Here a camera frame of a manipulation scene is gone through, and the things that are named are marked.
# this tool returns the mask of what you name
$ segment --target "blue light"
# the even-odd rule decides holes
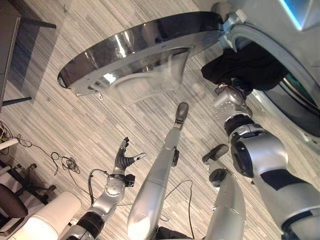
[[[290,20],[298,30],[302,30],[308,13],[309,0],[279,0]]]

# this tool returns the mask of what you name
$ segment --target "laundry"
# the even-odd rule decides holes
[[[206,64],[201,72],[205,79],[217,85],[231,85],[232,78],[236,78],[252,89],[267,91],[289,71],[264,48],[251,42],[238,52],[225,49],[223,55]]]

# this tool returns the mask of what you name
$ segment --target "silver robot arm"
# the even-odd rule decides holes
[[[282,239],[320,239],[320,193],[287,170],[288,155],[282,142],[256,124],[241,90],[223,86],[214,100],[217,119],[231,144],[235,169],[252,178]]]
[[[112,174],[107,177],[103,193],[61,240],[94,240],[111,219],[118,203],[125,196],[125,188],[133,187],[135,183],[134,175],[125,175],[126,168],[146,155],[140,153],[133,157],[126,157],[125,151],[128,145],[129,139],[126,137],[115,157],[114,168]]]
[[[179,104],[173,128],[165,137],[160,153],[146,176],[128,216],[127,229],[131,240],[154,239],[163,208],[171,167],[177,165],[180,131],[189,106]]]
[[[221,144],[206,154],[202,161],[209,165],[209,181],[219,188],[206,240],[242,240],[246,221],[246,205],[237,177],[218,159],[229,148]]]

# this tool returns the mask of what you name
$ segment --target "white cylinder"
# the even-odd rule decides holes
[[[35,213],[32,218],[46,222],[60,235],[80,207],[80,200],[71,192],[64,191]]]
[[[16,138],[13,138],[13,139],[11,139],[9,141],[5,141],[5,142],[0,144],[0,150],[5,149],[7,147],[10,147],[11,145],[17,144],[17,143],[18,143],[18,139],[16,139]]]
[[[64,191],[30,217],[10,240],[57,240],[80,207],[80,200]]]
[[[0,169],[0,176],[8,172],[10,169],[11,169],[10,166],[5,166],[4,168]]]

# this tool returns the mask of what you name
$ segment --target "cable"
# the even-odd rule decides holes
[[[109,174],[107,173],[107,171],[104,171],[104,170],[101,170],[101,169],[98,169],[98,168],[95,168],[95,169],[92,169],[91,172],[89,173],[89,176],[88,176],[88,189],[89,189],[89,196],[90,196],[90,200],[91,200],[91,205],[94,204],[95,202],[95,198],[94,198],[94,193],[92,191],[92,185],[91,185],[91,179],[93,178],[93,174],[95,171],[100,171],[102,172],[103,174],[109,176]]]
[[[192,187],[193,187],[193,185],[194,185],[194,182],[193,182],[192,180],[189,180],[189,179],[180,182],[177,186],[175,186],[175,187],[165,196],[164,200],[166,200],[166,198],[169,197],[169,195],[172,194],[173,191],[176,190],[181,184],[186,183],[186,182],[190,182],[190,183],[191,183],[191,186],[190,186],[190,198],[189,198],[189,204],[188,204],[188,215],[189,215],[189,224],[190,224],[190,230],[191,230],[192,238],[195,239],[194,230],[193,230],[192,224],[191,224],[191,214],[190,214],[191,199],[192,199]],[[119,204],[118,206],[119,206],[119,207],[122,207],[122,206],[131,206],[131,205],[133,205],[133,203]],[[166,217],[165,215],[161,214],[161,216],[163,216],[163,217],[166,218],[166,219],[160,218],[162,221],[164,221],[164,222],[168,222],[168,221],[169,221],[169,218]]]
[[[13,136],[10,128],[3,122],[0,120],[0,128],[3,129],[2,131],[3,136],[2,139],[6,138],[6,140],[10,140],[10,139],[17,139],[18,143],[20,145],[22,145],[25,148],[31,148],[31,147],[35,147],[40,149],[46,156],[48,156],[52,162],[54,163],[56,169],[54,172],[54,175],[57,175],[58,173],[58,164],[56,163],[56,161],[58,161],[59,159],[61,159],[61,165],[62,165],[62,169],[63,170],[68,170],[68,173],[71,177],[71,179],[73,180],[74,184],[83,192],[85,192],[86,194],[88,194],[90,196],[90,193],[87,192],[85,189],[83,189],[81,186],[78,185],[78,183],[76,182],[76,180],[74,179],[74,177],[72,176],[71,172],[74,172],[76,174],[80,174],[80,169],[79,166],[77,165],[76,161],[72,158],[72,157],[66,157],[66,156],[61,156],[58,152],[53,151],[50,154],[48,154],[45,150],[43,150],[43,148],[41,148],[40,146],[34,145],[32,144],[32,142],[30,140],[27,139],[22,139],[21,138],[21,134],[17,134],[17,136]],[[3,153],[2,151],[0,151],[1,154],[3,155],[8,155],[9,154],[9,147],[7,147],[7,153]]]
[[[2,132],[1,132],[1,136],[0,136],[0,141],[1,141],[1,139],[2,139],[2,137],[4,136],[4,134],[5,134],[5,129],[0,125],[0,129],[2,130]]]
[[[188,215],[189,215],[189,224],[190,224],[190,230],[191,230],[191,234],[192,234],[192,238],[195,239],[195,235],[194,235],[194,230],[192,228],[192,224],[191,224],[191,214],[190,214],[190,206],[191,206],[191,198],[192,198],[192,186],[194,185],[194,182],[192,180],[184,180],[182,182],[180,182],[177,186],[175,186],[174,189],[172,189],[164,198],[164,200],[166,200],[167,197],[169,197],[169,195],[176,190],[181,184],[185,183],[185,182],[191,182],[191,186],[190,186],[190,198],[189,198],[189,204],[188,204]]]

